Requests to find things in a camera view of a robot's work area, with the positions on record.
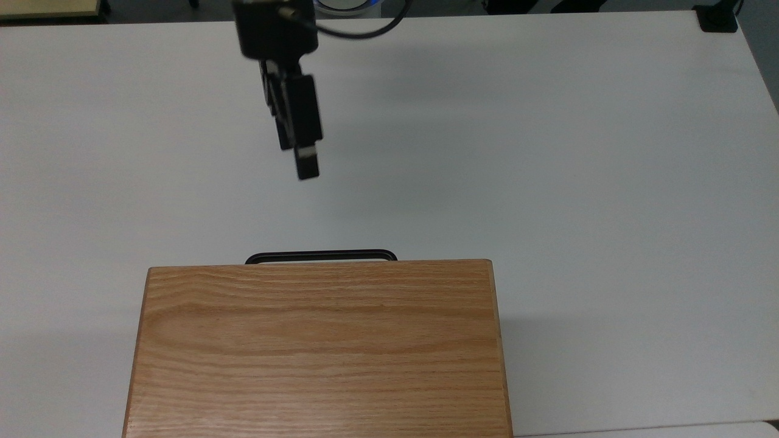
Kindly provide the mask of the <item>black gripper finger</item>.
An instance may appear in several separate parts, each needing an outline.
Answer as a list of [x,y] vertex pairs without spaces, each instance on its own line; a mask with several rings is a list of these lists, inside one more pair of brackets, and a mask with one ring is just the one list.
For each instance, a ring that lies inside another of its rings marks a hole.
[[323,139],[319,102],[311,75],[296,75],[282,83],[285,103],[284,147],[294,153],[298,179],[320,176],[315,145]]
[[272,60],[261,60],[260,71],[262,75],[262,88],[264,89],[265,103],[267,103],[271,116],[276,125],[281,150],[293,148],[288,132],[288,111],[286,97],[283,91],[283,72]]

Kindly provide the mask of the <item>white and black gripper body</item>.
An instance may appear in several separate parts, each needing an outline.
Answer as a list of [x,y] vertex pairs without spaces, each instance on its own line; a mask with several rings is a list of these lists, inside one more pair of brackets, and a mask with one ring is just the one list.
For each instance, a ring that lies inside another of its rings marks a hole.
[[312,1],[234,1],[234,21],[246,58],[298,61],[319,47]]

